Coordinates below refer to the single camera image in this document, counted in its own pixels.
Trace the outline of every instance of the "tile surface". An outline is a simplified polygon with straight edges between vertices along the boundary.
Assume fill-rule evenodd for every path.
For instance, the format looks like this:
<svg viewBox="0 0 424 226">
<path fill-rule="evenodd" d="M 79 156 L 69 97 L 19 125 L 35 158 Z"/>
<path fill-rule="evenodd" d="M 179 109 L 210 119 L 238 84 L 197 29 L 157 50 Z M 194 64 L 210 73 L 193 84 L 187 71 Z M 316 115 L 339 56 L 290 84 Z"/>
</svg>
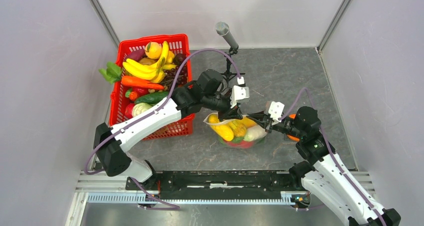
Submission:
<svg viewBox="0 0 424 226">
<path fill-rule="evenodd" d="M 354 160 L 348 147 L 340 116 L 328 86 L 326 75 L 313 48 L 241 49 L 234 60 L 250 88 L 250 101 L 241 105 L 242 112 L 264 110 L 267 101 L 280 101 L 287 110 L 302 87 L 311 90 L 318 116 L 332 145 L 348 168 Z M 196 55 L 191 60 L 193 79 L 208 69 L 224 72 L 226 60 L 216 52 Z M 295 109 L 309 105 L 304 94 Z M 193 122 L 194 133 L 160 140 L 142 141 L 130 153 L 147 159 L 156 170 L 287 170 L 303 161 L 295 143 L 272 132 L 266 143 L 250 149 L 224 147 L 203 119 L 212 111 L 203 109 Z"/>
</svg>

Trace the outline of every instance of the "microphone head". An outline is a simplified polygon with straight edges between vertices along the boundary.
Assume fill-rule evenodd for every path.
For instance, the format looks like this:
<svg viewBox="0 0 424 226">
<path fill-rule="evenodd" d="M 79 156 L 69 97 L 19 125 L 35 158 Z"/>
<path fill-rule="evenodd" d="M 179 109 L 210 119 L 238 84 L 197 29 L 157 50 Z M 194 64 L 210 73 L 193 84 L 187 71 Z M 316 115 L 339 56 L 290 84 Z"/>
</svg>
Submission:
<svg viewBox="0 0 424 226">
<path fill-rule="evenodd" d="M 227 23 L 220 21 L 215 25 L 215 30 L 218 35 L 223 36 L 230 31 L 230 28 L 228 27 Z"/>
</svg>

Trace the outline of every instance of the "purple sweet potato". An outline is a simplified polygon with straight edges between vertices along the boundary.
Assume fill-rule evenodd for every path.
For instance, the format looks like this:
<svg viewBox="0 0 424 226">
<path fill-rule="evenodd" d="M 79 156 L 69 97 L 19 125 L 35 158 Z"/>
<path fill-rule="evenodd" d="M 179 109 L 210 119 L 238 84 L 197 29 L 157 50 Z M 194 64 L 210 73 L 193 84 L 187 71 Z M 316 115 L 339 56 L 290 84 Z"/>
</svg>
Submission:
<svg viewBox="0 0 424 226">
<path fill-rule="evenodd" d="M 124 60 L 126 60 L 127 58 L 135 60 L 135 61 L 140 61 L 143 57 L 145 57 L 145 50 L 140 49 L 140 50 L 135 50 L 133 52 L 131 52 L 129 55 L 127 55 L 125 57 Z"/>
</svg>

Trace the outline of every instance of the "microphone stand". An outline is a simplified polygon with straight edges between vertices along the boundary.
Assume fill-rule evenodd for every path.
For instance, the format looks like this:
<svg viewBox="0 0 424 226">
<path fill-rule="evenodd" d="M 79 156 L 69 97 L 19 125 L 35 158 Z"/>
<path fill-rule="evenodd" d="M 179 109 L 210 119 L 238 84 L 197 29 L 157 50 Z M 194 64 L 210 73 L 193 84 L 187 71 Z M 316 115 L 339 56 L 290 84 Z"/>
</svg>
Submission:
<svg viewBox="0 0 424 226">
<path fill-rule="evenodd" d="M 233 49 L 232 47 L 229 48 L 228 50 L 228 55 L 231 57 L 232 55 L 237 54 L 238 52 L 238 47 L 236 49 Z M 226 59 L 226 71 L 224 73 L 221 73 L 221 75 L 223 75 L 225 81 L 226 81 L 226 85 L 229 85 L 229 81 L 231 81 L 232 79 L 234 79 L 235 76 L 237 76 L 236 73 L 232 73 L 230 71 L 231 69 L 231 61 L 229 59 Z"/>
</svg>

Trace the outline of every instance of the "red basket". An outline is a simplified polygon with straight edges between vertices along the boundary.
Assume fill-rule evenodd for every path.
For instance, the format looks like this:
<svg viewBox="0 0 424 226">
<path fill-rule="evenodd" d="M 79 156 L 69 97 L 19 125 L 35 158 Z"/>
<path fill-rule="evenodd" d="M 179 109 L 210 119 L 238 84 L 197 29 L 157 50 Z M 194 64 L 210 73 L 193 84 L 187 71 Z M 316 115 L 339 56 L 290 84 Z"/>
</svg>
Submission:
<svg viewBox="0 0 424 226">
<path fill-rule="evenodd" d="M 162 45 L 164 41 L 169 43 L 170 50 L 177 54 L 183 53 L 185 55 L 189 55 L 189 38 L 185 34 L 177 34 L 177 35 L 155 35 L 142 37 L 140 39 L 135 40 L 125 40 L 121 41 L 119 44 L 118 55 L 116 57 L 116 64 L 122 67 L 122 62 L 124 61 L 124 57 L 126 57 L 133 50 L 144 49 L 145 45 L 147 45 L 151 41 L 155 41 Z M 187 62 L 187 71 L 188 71 L 188 81 L 192 80 L 192 68 L 190 61 Z M 116 82 L 112 94 L 110 94 L 111 98 L 111 108 L 110 108 L 110 118 L 109 125 L 112 126 L 117 123 L 121 123 L 123 121 L 128 120 L 125 117 L 125 108 L 129 105 L 130 100 L 125 97 L 125 92 L 129 89 L 129 87 L 121 84 L 120 81 Z M 159 138 L 167 138 L 172 136 L 179 135 L 189 135 L 193 133 L 193 119 L 195 118 L 194 114 L 191 114 L 184 119 L 181 119 L 177 122 L 171 123 L 155 132 L 145 137 L 143 140 L 151 140 L 151 139 L 159 139 Z"/>
</svg>

